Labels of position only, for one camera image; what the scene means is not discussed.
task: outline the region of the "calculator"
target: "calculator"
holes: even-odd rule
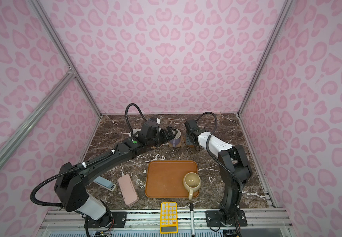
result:
[[[178,207],[176,202],[162,202],[160,205],[160,233],[178,232]]]

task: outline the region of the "mug handle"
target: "mug handle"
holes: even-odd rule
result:
[[[192,196],[193,196],[193,190],[190,189],[190,193],[188,194],[188,199],[192,200]]]

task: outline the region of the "beige mug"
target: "beige mug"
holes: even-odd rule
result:
[[[188,199],[191,200],[193,193],[197,192],[201,187],[201,179],[197,173],[187,173],[183,178],[183,185],[188,192]]]

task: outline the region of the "pink heart pattern wallpaper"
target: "pink heart pattern wallpaper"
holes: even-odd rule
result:
[[[284,0],[43,0],[103,113],[236,112]]]
[[[32,203],[30,192],[57,174],[64,163],[79,163],[97,120],[79,86],[71,81],[0,171],[0,236],[36,235],[52,207]],[[36,196],[59,202],[54,181]]]
[[[297,1],[242,118],[298,236],[342,236],[342,0]]]
[[[0,148],[67,68],[25,0],[0,0]]]

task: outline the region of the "brown marble surface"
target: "brown marble surface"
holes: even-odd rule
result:
[[[165,128],[166,126],[172,126],[173,128],[179,129],[183,135],[185,134],[184,121],[188,118],[196,119],[197,116],[198,115],[160,115],[160,127]],[[235,114],[218,114],[217,119],[218,128],[215,132],[215,136],[233,145],[243,145],[253,170],[253,176],[244,188],[245,193],[242,196],[240,207],[268,208],[258,175]],[[133,129],[141,128],[143,123],[140,115],[129,115],[129,121]],[[199,120],[199,126],[206,130],[212,130],[214,127],[213,117],[210,115],[203,116]],[[89,147],[85,160],[111,150],[114,144],[129,136],[128,131],[129,129],[126,125],[124,115],[104,116],[96,131],[91,146]],[[146,173],[148,164],[151,160],[194,160],[197,163],[198,174],[202,181],[199,196],[193,198],[192,201],[189,201],[188,198],[148,198],[145,195]],[[205,149],[196,151],[194,148],[189,148],[185,144],[182,144],[179,148],[171,148],[168,144],[163,145],[157,149],[148,151],[131,161],[116,166],[104,173],[102,177],[118,185],[117,179],[124,174],[129,174],[131,176],[139,197],[139,201],[134,203],[130,207],[131,209],[159,209],[160,203],[167,201],[176,201],[178,208],[188,208],[190,202],[194,203],[196,209],[218,208],[224,192],[224,183],[222,182],[218,171],[218,164],[212,160]],[[112,210],[129,208],[124,203],[119,187],[111,192],[95,183],[91,183],[87,187],[87,190],[97,199],[106,202],[108,207]]]

